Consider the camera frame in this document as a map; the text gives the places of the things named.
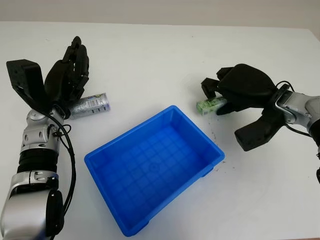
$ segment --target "robotic arm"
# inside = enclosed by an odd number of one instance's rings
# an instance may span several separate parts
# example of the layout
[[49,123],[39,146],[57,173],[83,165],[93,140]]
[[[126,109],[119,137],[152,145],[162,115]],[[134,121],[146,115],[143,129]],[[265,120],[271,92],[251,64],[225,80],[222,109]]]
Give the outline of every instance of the robotic arm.
[[[70,116],[69,106],[80,99],[89,79],[87,50],[76,36],[44,83],[35,62],[22,59],[6,65],[13,89],[32,109],[26,117],[17,174],[12,177],[1,214],[1,234],[4,240],[53,239],[64,226],[76,183],[74,151],[63,124]],[[64,203],[57,174],[62,136],[72,169]]]
[[[317,156],[320,158],[320,96],[294,92],[291,84],[286,81],[282,82],[288,84],[278,89],[264,72],[246,64],[221,68],[217,77],[219,80],[206,78],[201,83],[208,99],[216,97],[216,92],[226,98],[227,103],[217,110],[217,115],[247,108],[263,109],[257,121],[234,133],[244,151],[269,142],[282,126],[301,133],[288,125],[298,124],[308,131],[302,134],[315,141],[318,146]],[[320,183],[320,169],[316,176]]]

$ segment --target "blue plastic bin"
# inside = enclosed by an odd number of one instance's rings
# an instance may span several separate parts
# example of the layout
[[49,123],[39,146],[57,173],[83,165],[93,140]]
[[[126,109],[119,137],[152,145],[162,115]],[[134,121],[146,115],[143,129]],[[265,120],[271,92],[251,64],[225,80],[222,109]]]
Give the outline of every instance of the blue plastic bin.
[[122,233],[138,233],[224,153],[176,106],[85,156]]

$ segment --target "wire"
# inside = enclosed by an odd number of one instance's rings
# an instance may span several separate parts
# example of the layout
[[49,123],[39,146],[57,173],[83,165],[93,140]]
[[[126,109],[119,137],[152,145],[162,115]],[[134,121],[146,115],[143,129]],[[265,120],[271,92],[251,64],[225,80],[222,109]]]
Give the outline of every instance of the wire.
[[[51,116],[50,114],[47,114],[46,112],[40,112],[41,114],[45,115],[46,117],[48,117],[49,119],[51,119],[55,124],[57,124],[58,126],[58,133],[56,134],[57,137],[59,137],[59,139],[61,140],[62,144],[65,146],[65,148],[67,149],[69,155],[70,155],[70,161],[71,161],[71,182],[70,182],[70,187],[69,187],[69,191],[68,194],[66,196],[66,199],[64,201],[63,204],[63,210],[64,210],[64,215],[66,215],[72,197],[74,195],[74,190],[75,190],[75,185],[76,185],[76,159],[75,159],[75,153],[74,153],[74,149],[72,147],[72,143],[70,140],[70,137],[68,135],[68,133],[71,131],[71,126],[69,124],[65,124],[62,125],[56,118],[54,118],[53,116]],[[67,145],[65,144],[65,142],[62,140],[62,136],[65,137]],[[55,238],[55,235],[52,235],[50,240],[53,240]]]
[[289,126],[287,123],[285,124],[285,126],[286,126],[287,129],[289,129],[289,130],[291,130],[291,131],[293,131],[293,132],[295,132],[297,134],[301,134],[301,135],[304,135],[304,136],[312,138],[309,133],[294,129],[293,127]]
[[275,85],[275,87],[277,88],[277,87],[278,87],[278,85],[279,85],[279,84],[282,84],[282,83],[286,83],[286,84],[288,84],[288,85],[290,86],[290,88],[291,88],[292,92],[295,92],[295,90],[294,90],[294,88],[292,87],[291,83],[290,83],[290,82],[288,82],[288,81],[280,81],[280,82],[278,82],[278,83]]

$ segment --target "silver can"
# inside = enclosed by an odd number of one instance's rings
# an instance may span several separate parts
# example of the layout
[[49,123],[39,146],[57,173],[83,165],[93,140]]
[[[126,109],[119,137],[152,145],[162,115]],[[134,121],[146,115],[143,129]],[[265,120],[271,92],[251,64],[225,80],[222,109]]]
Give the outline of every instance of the silver can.
[[81,98],[69,108],[71,119],[110,111],[106,93]]

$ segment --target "white tabletop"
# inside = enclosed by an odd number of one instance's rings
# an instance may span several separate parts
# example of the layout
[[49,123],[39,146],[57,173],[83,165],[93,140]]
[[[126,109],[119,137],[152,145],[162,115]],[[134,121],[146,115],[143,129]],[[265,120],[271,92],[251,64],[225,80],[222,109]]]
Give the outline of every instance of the white tabletop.
[[[84,97],[106,92],[111,111],[77,120],[70,137],[77,182],[57,240],[125,240],[85,163],[87,153],[170,105],[178,106],[225,152],[225,160],[159,212],[133,240],[256,240],[320,235],[320,161],[311,138],[283,127],[244,152],[234,131],[261,109],[201,116],[201,81],[246,63],[297,92],[320,95],[320,42],[309,30],[260,27],[0,22],[0,206],[16,173],[29,107],[14,92],[6,61],[37,62],[46,76],[74,36],[90,58]],[[61,147],[58,174],[66,195],[70,159]]]

